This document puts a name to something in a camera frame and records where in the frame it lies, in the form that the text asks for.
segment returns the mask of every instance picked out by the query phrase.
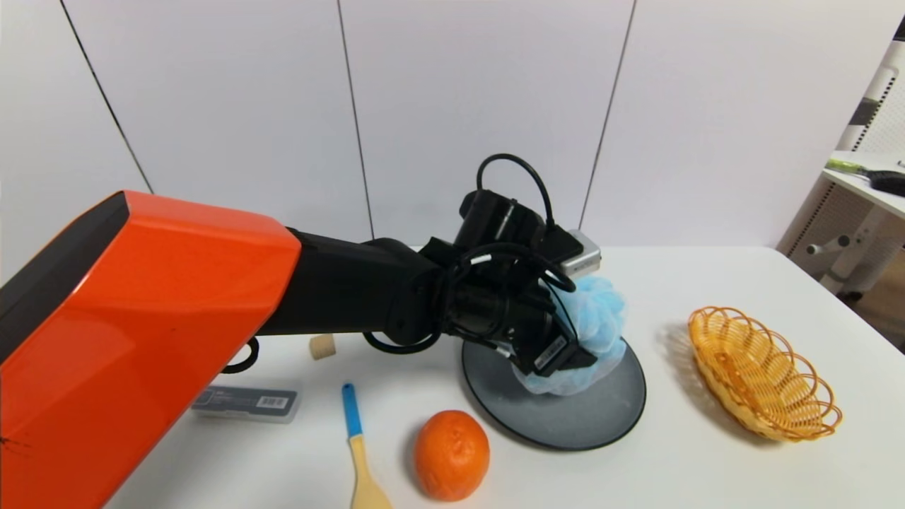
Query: gray round tray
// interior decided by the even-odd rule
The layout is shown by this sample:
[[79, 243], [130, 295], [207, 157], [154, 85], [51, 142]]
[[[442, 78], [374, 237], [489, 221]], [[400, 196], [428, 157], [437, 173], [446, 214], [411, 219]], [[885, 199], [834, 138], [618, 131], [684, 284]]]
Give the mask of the gray round tray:
[[462, 366], [474, 397], [506, 429], [535, 444], [587, 450], [612, 444], [644, 411], [644, 372], [632, 347], [615, 370], [574, 396], [536, 395], [498, 352], [464, 341]]

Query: black cable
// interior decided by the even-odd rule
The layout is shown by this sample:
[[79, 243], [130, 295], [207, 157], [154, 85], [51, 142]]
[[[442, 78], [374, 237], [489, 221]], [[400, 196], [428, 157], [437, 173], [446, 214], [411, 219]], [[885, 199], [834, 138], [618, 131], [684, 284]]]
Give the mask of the black cable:
[[251, 366], [258, 360], [258, 353], [261, 351], [261, 344], [258, 342], [258, 338], [252, 336], [252, 338], [248, 341], [248, 346], [251, 347], [252, 353], [248, 355], [248, 359], [243, 360], [242, 362], [237, 362], [235, 364], [230, 364], [223, 368], [221, 373], [232, 375], [234, 373], [241, 373]]
[[[478, 247], [475, 247], [468, 253], [464, 254], [460, 259], [460, 263], [462, 262], [462, 260], [466, 260], [468, 261], [468, 267], [471, 268], [471, 260], [477, 258], [478, 256], [484, 256], [485, 254], [491, 256], [515, 255], [514, 257], [517, 260], [524, 260], [526, 263], [537, 264], [541, 268], [543, 268], [545, 272], [541, 274], [540, 279], [544, 280], [546, 283], [552, 284], [553, 286], [556, 286], [566, 293], [572, 293], [576, 289], [575, 282], [572, 281], [567, 275], [565, 275], [558, 266], [551, 263], [547, 258], [541, 256], [538, 252], [533, 251], [521, 244], [514, 244], [511, 242], [496, 242], [493, 244], [479, 245]], [[546, 272], [553, 274], [553, 277], [547, 275]]]
[[528, 174], [531, 175], [531, 178], [534, 179], [534, 183], [538, 185], [538, 189], [540, 190], [540, 196], [544, 199], [544, 210], [547, 212], [547, 228], [549, 229], [549, 228], [552, 228], [553, 226], [555, 226], [556, 223], [554, 223], [554, 221], [553, 221], [553, 206], [550, 205], [550, 195], [547, 194], [547, 186], [544, 186], [544, 181], [540, 179], [540, 175], [538, 175], [538, 172], [534, 168], [532, 168], [531, 165], [528, 164], [528, 162], [525, 159], [520, 158], [519, 156], [513, 156], [512, 154], [494, 154], [494, 155], [486, 158], [484, 160], [484, 162], [482, 162], [481, 165], [478, 167], [478, 175], [477, 175], [478, 189], [484, 189], [484, 185], [483, 185], [484, 169], [491, 162], [500, 160], [500, 159], [506, 159], [507, 161], [514, 162], [515, 164], [524, 168], [525, 171], [527, 171]]
[[553, 288], [550, 288], [550, 293], [553, 293], [553, 296], [557, 298], [557, 302], [559, 303], [559, 307], [563, 309], [563, 314], [566, 315], [566, 320], [568, 321], [568, 326], [572, 328], [572, 333], [575, 334], [575, 339], [578, 339], [578, 329], [575, 328], [575, 324], [572, 323], [572, 317], [568, 314], [568, 309], [566, 309], [566, 305], [563, 304], [563, 300], [559, 297], [559, 293]]

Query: blue mesh cloth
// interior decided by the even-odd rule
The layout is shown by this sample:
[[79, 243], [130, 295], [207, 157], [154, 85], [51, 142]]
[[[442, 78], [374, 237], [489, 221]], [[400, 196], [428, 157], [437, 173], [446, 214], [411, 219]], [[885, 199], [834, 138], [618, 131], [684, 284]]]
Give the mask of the blue mesh cloth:
[[[602, 277], [587, 276], [576, 281], [576, 286], [573, 293], [553, 291], [562, 299], [575, 324], [578, 342], [596, 355], [597, 362], [587, 368], [557, 371], [549, 377], [534, 373], [524, 375], [513, 366], [516, 377], [534, 394], [577, 394], [608, 375], [625, 355], [626, 345], [622, 340], [625, 302], [613, 289], [613, 284]], [[568, 320], [558, 306], [559, 303], [557, 312], [568, 326]]]

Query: wicker basket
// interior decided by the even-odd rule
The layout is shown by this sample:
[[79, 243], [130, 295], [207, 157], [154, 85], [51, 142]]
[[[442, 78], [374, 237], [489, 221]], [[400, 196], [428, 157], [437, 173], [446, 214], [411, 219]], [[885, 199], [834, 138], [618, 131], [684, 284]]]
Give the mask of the wicker basket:
[[763, 323], [736, 309], [707, 307], [691, 314], [688, 328], [701, 375], [744, 427], [797, 442], [832, 435], [842, 421], [814, 366]]

